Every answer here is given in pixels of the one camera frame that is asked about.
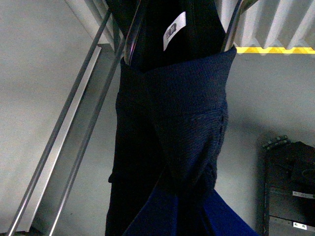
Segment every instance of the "metal handrail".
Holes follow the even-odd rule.
[[[70,108],[70,105],[71,105],[71,103],[73,101],[73,98],[74,98],[74,96],[75,96],[75,94],[76,94],[76,92],[78,90],[78,87],[79,87],[79,85],[81,83],[81,80],[82,80],[82,78],[83,78],[83,76],[85,74],[85,71],[86,71],[86,69],[87,69],[87,67],[89,65],[89,62],[90,62],[90,60],[92,58],[92,55],[93,55],[93,52],[94,52],[94,50],[95,50],[95,48],[96,48],[96,46],[97,46],[97,44],[99,42],[99,39],[100,39],[100,37],[101,37],[105,27],[106,27],[106,24],[108,22],[108,19],[109,19],[110,15],[111,15],[111,12],[108,10],[106,15],[105,15],[105,17],[104,17],[104,20],[103,20],[100,28],[98,29],[98,31],[96,33],[96,36],[95,36],[95,38],[93,40],[93,43],[90,46],[89,52],[88,52],[88,54],[85,57],[85,60],[84,60],[84,62],[82,64],[82,66],[81,66],[81,69],[80,69],[80,71],[78,73],[78,76],[77,76],[77,78],[76,78],[76,80],[75,80],[75,82],[74,82],[74,84],[73,84],[73,86],[71,88],[71,91],[70,91],[70,93],[68,95],[68,98],[67,98],[67,100],[66,100],[66,102],[65,102],[65,104],[63,106],[63,109],[62,109],[62,111],[61,111],[61,113],[60,113],[60,115],[58,117],[58,120],[57,120],[57,122],[55,124],[55,127],[53,129],[53,132],[51,133],[51,136],[50,136],[50,138],[48,140],[48,143],[47,143],[47,145],[45,147],[45,150],[44,150],[44,152],[43,152],[43,154],[42,154],[42,156],[41,156],[41,158],[39,160],[39,163],[38,163],[38,165],[37,165],[37,167],[35,169],[35,172],[34,172],[32,178],[30,180],[30,183],[29,183],[29,185],[28,185],[28,187],[26,189],[26,192],[25,192],[25,194],[23,196],[23,199],[21,200],[21,203],[20,203],[20,205],[19,205],[19,207],[18,207],[18,209],[16,211],[16,214],[15,214],[13,220],[12,220],[12,223],[11,223],[9,229],[8,229],[8,232],[6,233],[6,236],[13,236],[14,233],[16,232],[16,229],[17,229],[17,227],[18,227],[18,225],[19,225],[19,223],[20,223],[20,221],[22,219],[22,216],[23,216],[23,214],[24,214],[24,212],[26,210],[26,207],[28,206],[28,203],[30,201],[30,198],[31,198],[33,192],[34,192],[36,184],[37,184],[37,182],[39,180],[39,177],[40,177],[40,175],[41,175],[41,173],[42,173],[42,171],[44,169],[44,166],[45,166],[45,164],[47,162],[47,159],[48,159],[48,156],[49,156],[49,154],[51,152],[51,149],[52,149],[52,147],[53,147],[53,145],[54,145],[54,143],[56,141],[57,135],[58,135],[58,133],[59,133],[59,131],[61,129],[63,121],[64,121],[64,119],[65,119],[65,117],[67,115],[67,112],[68,112],[68,110]]]

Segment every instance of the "yellow stripe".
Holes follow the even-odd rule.
[[[237,47],[237,53],[260,53],[260,54],[266,54],[266,53],[271,53],[271,54],[315,54],[315,50],[311,47],[309,48],[304,48],[304,47],[299,47],[299,48],[292,48],[290,50],[285,49],[285,48],[259,48],[259,47]]]

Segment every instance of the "printed label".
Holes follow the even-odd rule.
[[[163,36],[163,51],[166,50],[167,45],[172,40],[172,38],[186,26],[186,12],[184,11],[180,14],[176,20],[167,28]]]
[[[303,225],[303,224],[296,223],[296,222],[293,222],[293,227],[301,229],[301,230],[307,230],[307,225]]]

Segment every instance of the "gray wall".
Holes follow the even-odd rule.
[[[11,223],[91,42],[63,0],[0,1],[0,233]],[[29,228],[42,187],[19,230]]]
[[[218,161],[217,191],[261,231],[261,142],[287,134],[315,146],[315,59],[237,55],[227,83],[229,125]],[[119,73],[102,108],[55,235],[103,236],[110,198]]]

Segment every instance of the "corrugated metal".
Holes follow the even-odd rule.
[[[105,0],[84,0],[100,24],[107,10]],[[222,25],[227,30],[237,0],[216,0]],[[113,42],[113,20],[106,36]],[[235,44],[238,47],[295,47],[315,49],[315,0],[258,0],[242,16]]]

